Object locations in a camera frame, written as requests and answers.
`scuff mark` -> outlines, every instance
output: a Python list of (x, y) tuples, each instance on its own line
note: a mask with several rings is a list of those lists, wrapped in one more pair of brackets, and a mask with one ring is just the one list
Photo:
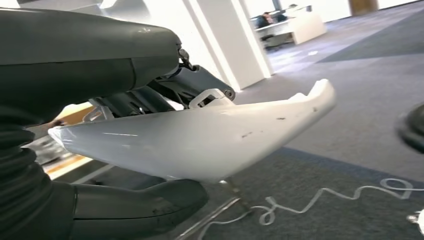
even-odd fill
[(247, 136), (249, 136), (249, 135), (251, 135), (251, 134), (253, 134), (253, 132), (252, 132), (252, 131), (251, 131), (251, 132), (249, 132), (249, 133), (244, 134), (243, 136), (241, 136), (241, 138), (242, 138), (242, 139), (244, 139), (245, 137), (247, 137)]

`white cable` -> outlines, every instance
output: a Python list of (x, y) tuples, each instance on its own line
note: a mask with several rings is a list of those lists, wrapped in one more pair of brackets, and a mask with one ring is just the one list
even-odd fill
[[(388, 184), (389, 181), (399, 182), (399, 183), (403, 184), (404, 187), (402, 188), (402, 187), (389, 186), (389, 184)], [(375, 190), (379, 190), (379, 191), (388, 193), (388, 194), (392, 195), (393, 197), (398, 198), (400, 200), (409, 199), (410, 196), (411, 196), (411, 194), (412, 194), (412, 192), (424, 192), (424, 189), (423, 188), (414, 188), (414, 186), (410, 182), (405, 181), (405, 180), (402, 180), (402, 179), (397, 179), (397, 178), (385, 178), (385, 179), (383, 179), (383, 180), (380, 181), (380, 185), (382, 187), (379, 187), (379, 186), (361, 186), (361, 187), (358, 187), (355, 190), (353, 196), (346, 196), (346, 195), (341, 194), (339, 192), (336, 192), (336, 191), (334, 191), (334, 190), (332, 190), (330, 188), (324, 187), (324, 188), (321, 188), (320, 190), (318, 190), (316, 192), (315, 196), (313, 196), (313, 198), (310, 200), (310, 202), (302, 210), (300, 210), (300, 211), (299, 210), (296, 210), (296, 209), (293, 209), (293, 208), (290, 208), (290, 207), (286, 207), (286, 206), (283, 206), (283, 205), (278, 204), (276, 202), (276, 200), (272, 196), (268, 196), (268, 197), (265, 198), (265, 200), (269, 204), (271, 204), (271, 207), (267, 207), (267, 206), (252, 206), (250, 209), (263, 209), (263, 210), (265, 210), (266, 212), (259, 217), (259, 224), (262, 225), (262, 226), (268, 226), (268, 225), (273, 224), (274, 221), (275, 221), (275, 219), (276, 219), (276, 215), (274, 213), (275, 210), (282, 209), (282, 210), (286, 210), (286, 211), (289, 211), (289, 212), (292, 212), (292, 213), (295, 213), (295, 214), (304, 214), (309, 209), (311, 209), (312, 206), (314, 206), (314, 204), (318, 201), (318, 199), (321, 197), (321, 195), (324, 192), (329, 192), (329, 193), (331, 193), (333, 195), (336, 195), (339, 198), (346, 199), (346, 200), (357, 200), (357, 199), (359, 199), (361, 197), (361, 192), (364, 189), (375, 189)], [(391, 191), (391, 190), (394, 190), (394, 191), (404, 191), (404, 192), (402, 194), (399, 194), (399, 193), (394, 192), (394, 191)], [(209, 229), (209, 227), (211, 225), (214, 225), (214, 224), (217, 224), (217, 225), (231, 224), (231, 223), (234, 223), (234, 222), (237, 222), (237, 221), (243, 219), (249, 213), (250, 212), (245, 212), (241, 216), (239, 216), (239, 217), (237, 217), (237, 218), (235, 218), (233, 220), (229, 220), (229, 221), (212, 221), (212, 222), (208, 223), (206, 226), (204, 226), (204, 228), (202, 229), (202, 231), (198, 235), (197, 240), (202, 240), (203, 239), (203, 237), (206, 234), (206, 231)]]

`door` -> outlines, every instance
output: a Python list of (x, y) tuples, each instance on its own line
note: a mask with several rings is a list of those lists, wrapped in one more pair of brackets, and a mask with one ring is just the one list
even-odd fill
[(363, 15), (377, 11), (377, 0), (349, 0), (350, 11), (353, 16)]

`desk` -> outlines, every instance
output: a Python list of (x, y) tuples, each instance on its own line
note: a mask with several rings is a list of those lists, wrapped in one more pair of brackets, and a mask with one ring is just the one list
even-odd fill
[(296, 18), (256, 29), (256, 33), (260, 38), (266, 35), (291, 34), (295, 44), (304, 43), (326, 32), (327, 28), (320, 15), (313, 11), (301, 12)]

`person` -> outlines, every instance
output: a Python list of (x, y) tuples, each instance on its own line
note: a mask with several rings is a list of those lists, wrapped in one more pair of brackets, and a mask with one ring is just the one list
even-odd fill
[(274, 23), (274, 20), (273, 20), (273, 18), (271, 17), (271, 15), (270, 15), (270, 13), (269, 12), (264, 12), (262, 15), (260, 15), (258, 18), (257, 18), (257, 20), (256, 20), (257, 22), (256, 22), (256, 25), (257, 25), (257, 28), (258, 29), (260, 29), (260, 28), (264, 28), (264, 27), (267, 27), (267, 26), (269, 26), (269, 25), (271, 25), (271, 24), (273, 24)]

